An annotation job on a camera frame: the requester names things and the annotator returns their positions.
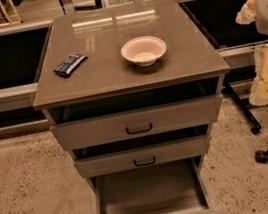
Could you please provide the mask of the grey middle drawer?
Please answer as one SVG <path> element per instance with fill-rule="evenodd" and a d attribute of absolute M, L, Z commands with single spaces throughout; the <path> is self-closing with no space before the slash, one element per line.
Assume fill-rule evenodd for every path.
<path fill-rule="evenodd" d="M 208 152 L 207 128 L 202 125 L 77 149 L 74 166 L 82 177 L 92 177 L 192 158 Z"/>

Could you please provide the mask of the white paper bowl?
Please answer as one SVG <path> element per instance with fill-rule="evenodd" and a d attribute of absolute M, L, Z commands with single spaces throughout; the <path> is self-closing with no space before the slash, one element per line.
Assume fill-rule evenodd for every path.
<path fill-rule="evenodd" d="M 165 55 L 167 44 L 158 37 L 138 37 L 129 40 L 121 48 L 120 54 L 124 59 L 139 67 L 152 66 Z"/>

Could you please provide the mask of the grey drawer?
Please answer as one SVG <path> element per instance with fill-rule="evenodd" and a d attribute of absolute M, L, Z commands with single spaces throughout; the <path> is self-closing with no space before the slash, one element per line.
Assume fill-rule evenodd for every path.
<path fill-rule="evenodd" d="M 201 161 L 186 158 L 98 177 L 96 214 L 224 214 L 210 206 Z"/>
<path fill-rule="evenodd" d="M 209 124 L 222 97 L 217 77 L 68 105 L 51 127 L 66 150 Z"/>
<path fill-rule="evenodd" d="M 202 125 L 77 149 L 74 166 L 82 177 L 92 177 L 192 158 L 208 152 L 207 128 Z"/>

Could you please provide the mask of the grey top drawer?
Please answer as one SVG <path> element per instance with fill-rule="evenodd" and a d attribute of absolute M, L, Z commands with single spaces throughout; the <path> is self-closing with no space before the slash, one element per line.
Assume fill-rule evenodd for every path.
<path fill-rule="evenodd" d="M 217 77 L 68 105 L 51 127 L 66 150 L 209 124 L 222 97 Z"/>

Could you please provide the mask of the blue snack packet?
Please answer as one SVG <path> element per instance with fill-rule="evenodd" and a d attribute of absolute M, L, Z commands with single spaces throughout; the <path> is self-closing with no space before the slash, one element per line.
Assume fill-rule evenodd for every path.
<path fill-rule="evenodd" d="M 65 59 L 60 65 L 57 66 L 53 70 L 53 72 L 56 73 L 56 75 L 62 77 L 62 78 L 69 78 L 72 74 L 72 72 L 81 65 L 81 63 L 85 60 L 87 60 L 87 56 L 75 54 L 70 55 Z"/>

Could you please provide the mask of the black table leg frame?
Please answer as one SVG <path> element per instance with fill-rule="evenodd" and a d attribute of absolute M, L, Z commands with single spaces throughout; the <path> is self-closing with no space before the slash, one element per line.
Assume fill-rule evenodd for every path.
<path fill-rule="evenodd" d="M 237 95 L 237 93 L 232 88 L 230 83 L 228 83 L 227 80 L 225 80 L 223 84 L 224 84 L 225 92 L 227 92 L 228 95 L 231 96 L 233 101 L 237 104 L 237 107 L 239 107 L 240 110 L 245 115 L 245 118 L 247 119 L 247 121 L 251 124 L 251 129 L 250 129 L 251 133 L 253 133 L 254 135 L 259 134 L 262 126 L 260 125 L 258 120 L 256 120 L 255 116 L 253 116 L 253 114 L 250 112 L 249 108 L 247 108 L 246 105 L 244 105 L 241 98 Z"/>

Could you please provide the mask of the grey drawer cabinet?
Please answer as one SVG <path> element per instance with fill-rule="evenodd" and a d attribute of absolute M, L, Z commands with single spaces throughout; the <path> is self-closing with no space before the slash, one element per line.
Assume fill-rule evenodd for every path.
<path fill-rule="evenodd" d="M 167 51 L 152 66 L 136 66 L 120 54 L 133 38 L 153 36 Z M 70 55 L 83 61 L 69 78 L 53 70 Z M 139 4 L 60 17 L 54 21 L 34 107 L 51 127 L 68 105 L 217 77 L 218 93 L 229 65 L 214 50 L 175 0 Z"/>

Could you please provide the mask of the grey bottom drawer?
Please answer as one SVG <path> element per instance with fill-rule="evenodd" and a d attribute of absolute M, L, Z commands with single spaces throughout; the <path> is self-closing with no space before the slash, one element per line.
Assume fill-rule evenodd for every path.
<path fill-rule="evenodd" d="M 96 214 L 224 214 L 210 206 L 201 161 L 186 158 L 98 177 Z"/>

